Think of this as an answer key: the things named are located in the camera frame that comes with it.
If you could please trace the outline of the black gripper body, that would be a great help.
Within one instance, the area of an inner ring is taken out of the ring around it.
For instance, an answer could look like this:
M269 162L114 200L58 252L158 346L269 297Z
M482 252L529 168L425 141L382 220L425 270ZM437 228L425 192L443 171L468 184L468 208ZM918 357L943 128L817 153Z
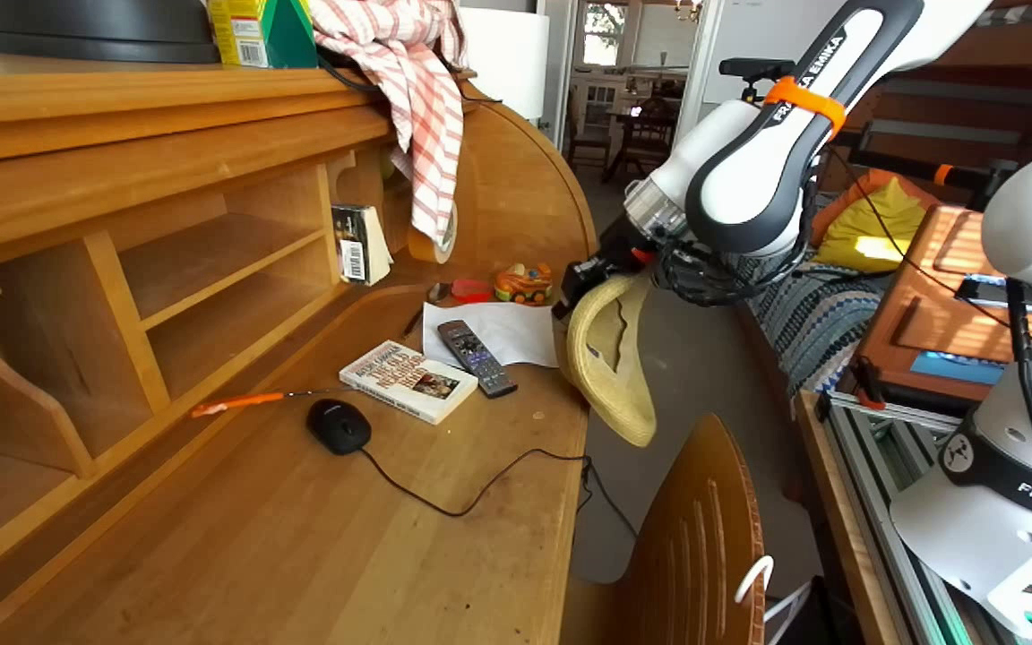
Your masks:
M655 263L655 243L645 239L627 220L617 220L600 233L591 257L569 263L560 283L557 317L566 317L587 289L621 271L640 271Z

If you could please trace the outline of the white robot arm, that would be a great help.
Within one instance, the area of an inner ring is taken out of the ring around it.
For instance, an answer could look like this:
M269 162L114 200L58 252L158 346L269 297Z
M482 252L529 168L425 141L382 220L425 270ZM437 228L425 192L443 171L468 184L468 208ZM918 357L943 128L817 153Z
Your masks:
M814 168L849 110L892 71L939 62L992 0L841 0L760 99L700 117L636 178L601 246L562 276L557 314L655 270L683 300L747 300L796 271Z

